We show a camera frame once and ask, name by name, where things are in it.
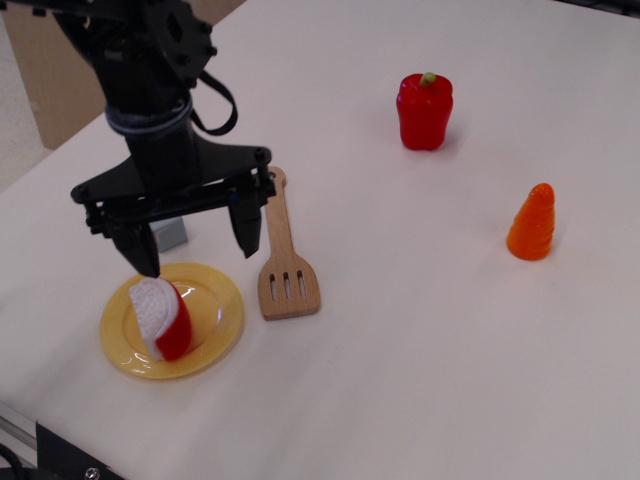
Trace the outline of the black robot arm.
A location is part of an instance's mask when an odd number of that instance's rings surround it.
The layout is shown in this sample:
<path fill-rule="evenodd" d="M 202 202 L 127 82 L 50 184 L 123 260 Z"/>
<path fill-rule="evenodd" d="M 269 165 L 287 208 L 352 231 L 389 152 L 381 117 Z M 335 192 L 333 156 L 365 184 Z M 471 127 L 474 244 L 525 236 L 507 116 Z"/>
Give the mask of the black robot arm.
<path fill-rule="evenodd" d="M 147 277 L 160 273 L 154 222 L 226 208 L 246 256 L 259 247 L 261 209 L 275 193 L 269 149 L 226 145 L 238 117 L 206 128 L 192 92 L 204 83 L 230 99 L 207 72 L 212 27 L 185 1 L 33 1 L 52 16 L 97 76 L 105 118 L 129 156 L 72 189 L 90 231 L 110 239 Z"/>

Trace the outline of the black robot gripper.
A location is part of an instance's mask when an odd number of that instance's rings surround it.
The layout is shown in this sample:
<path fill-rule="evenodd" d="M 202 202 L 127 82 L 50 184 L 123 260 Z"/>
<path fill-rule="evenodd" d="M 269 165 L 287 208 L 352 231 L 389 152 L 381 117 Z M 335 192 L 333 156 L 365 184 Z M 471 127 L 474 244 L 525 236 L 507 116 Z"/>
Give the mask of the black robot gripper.
<path fill-rule="evenodd" d="M 71 192 L 95 234 L 112 239 L 140 274 L 160 276 L 150 223 L 227 208 L 246 258 L 258 249 L 261 208 L 274 193 L 269 149 L 214 143 L 192 130 L 127 140 L 130 157 Z"/>

